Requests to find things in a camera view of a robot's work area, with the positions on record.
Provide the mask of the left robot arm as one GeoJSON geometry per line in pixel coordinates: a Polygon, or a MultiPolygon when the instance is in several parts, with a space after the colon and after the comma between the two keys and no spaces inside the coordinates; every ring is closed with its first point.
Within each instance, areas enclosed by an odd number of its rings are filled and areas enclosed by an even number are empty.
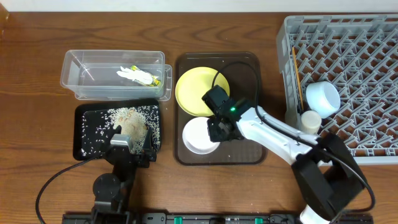
{"type": "Polygon", "coordinates": [[[148,168],[157,159],[153,148],[152,130],[144,136],[141,149],[132,153],[133,143],[129,135],[121,133],[118,126],[110,140],[102,143],[99,157],[113,165],[111,173],[100,175],[93,184],[95,204],[91,212],[91,223],[135,223],[139,218],[128,210],[131,189],[138,168],[148,168]]]}

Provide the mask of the light blue bowl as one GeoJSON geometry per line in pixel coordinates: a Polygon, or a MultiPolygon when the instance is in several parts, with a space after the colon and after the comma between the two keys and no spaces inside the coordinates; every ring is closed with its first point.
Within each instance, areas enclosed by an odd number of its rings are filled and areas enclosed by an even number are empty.
{"type": "Polygon", "coordinates": [[[305,96],[310,109],[316,111],[322,119],[331,116],[340,108],[340,95],[330,82],[309,84],[305,96]]]}

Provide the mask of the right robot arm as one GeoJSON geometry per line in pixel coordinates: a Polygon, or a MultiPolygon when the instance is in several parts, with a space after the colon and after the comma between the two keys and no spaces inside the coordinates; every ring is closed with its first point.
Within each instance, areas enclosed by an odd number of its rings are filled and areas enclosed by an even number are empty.
{"type": "Polygon", "coordinates": [[[292,168],[307,205],[301,223],[332,223],[369,184],[343,140],[305,134],[246,101],[204,101],[215,117],[208,122],[215,142],[248,139],[277,154],[292,168]]]}

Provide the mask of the white cup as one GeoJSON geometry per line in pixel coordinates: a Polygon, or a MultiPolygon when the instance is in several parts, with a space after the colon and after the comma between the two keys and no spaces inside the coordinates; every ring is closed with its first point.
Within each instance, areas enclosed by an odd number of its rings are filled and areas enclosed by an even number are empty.
{"type": "Polygon", "coordinates": [[[317,134],[322,119],[316,111],[306,111],[300,116],[300,130],[307,134],[317,134]]]}

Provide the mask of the wooden chopstick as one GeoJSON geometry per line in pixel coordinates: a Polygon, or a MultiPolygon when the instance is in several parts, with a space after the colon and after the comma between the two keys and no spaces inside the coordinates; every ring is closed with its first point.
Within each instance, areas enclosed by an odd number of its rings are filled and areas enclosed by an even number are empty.
{"type": "Polygon", "coordinates": [[[301,106],[301,110],[304,111],[302,87],[301,87],[301,82],[300,82],[299,71],[298,71],[296,59],[294,59],[294,64],[295,64],[295,74],[296,74],[296,79],[297,79],[298,93],[299,93],[299,98],[300,98],[300,106],[301,106]]]}
{"type": "Polygon", "coordinates": [[[300,84],[300,76],[299,76],[299,70],[297,66],[297,57],[295,53],[295,47],[292,47],[292,55],[293,55],[293,61],[294,61],[294,69],[295,69],[295,75],[296,75],[296,80],[297,80],[297,88],[298,88],[298,96],[300,100],[300,109],[303,111],[304,109],[304,104],[303,104],[303,95],[302,95],[302,87],[300,84]]]}

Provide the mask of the white tissue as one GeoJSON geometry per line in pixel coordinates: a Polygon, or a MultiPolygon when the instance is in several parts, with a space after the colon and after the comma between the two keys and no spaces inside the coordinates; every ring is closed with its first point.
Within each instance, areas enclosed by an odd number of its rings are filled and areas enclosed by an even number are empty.
{"type": "Polygon", "coordinates": [[[120,69],[120,71],[116,72],[120,77],[139,82],[143,85],[151,85],[155,81],[155,78],[148,72],[139,69],[132,70],[124,67],[120,67],[120,69]]]}

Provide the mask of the white bowl with crumbs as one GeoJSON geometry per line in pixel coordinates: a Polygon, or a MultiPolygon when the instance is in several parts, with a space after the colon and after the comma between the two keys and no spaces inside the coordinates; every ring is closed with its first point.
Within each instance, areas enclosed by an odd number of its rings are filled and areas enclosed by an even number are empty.
{"type": "Polygon", "coordinates": [[[215,151],[220,142],[212,142],[208,133],[207,117],[191,119],[183,128],[182,140],[185,147],[199,155],[205,155],[215,151]]]}

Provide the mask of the green orange snack wrapper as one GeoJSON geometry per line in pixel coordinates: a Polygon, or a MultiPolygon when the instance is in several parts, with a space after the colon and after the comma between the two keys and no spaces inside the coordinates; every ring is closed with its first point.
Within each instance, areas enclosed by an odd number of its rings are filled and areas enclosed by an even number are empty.
{"type": "Polygon", "coordinates": [[[135,65],[131,67],[131,70],[136,76],[135,81],[139,82],[140,84],[143,84],[145,86],[158,86],[160,84],[160,80],[157,76],[154,76],[149,72],[143,71],[135,65]]]}

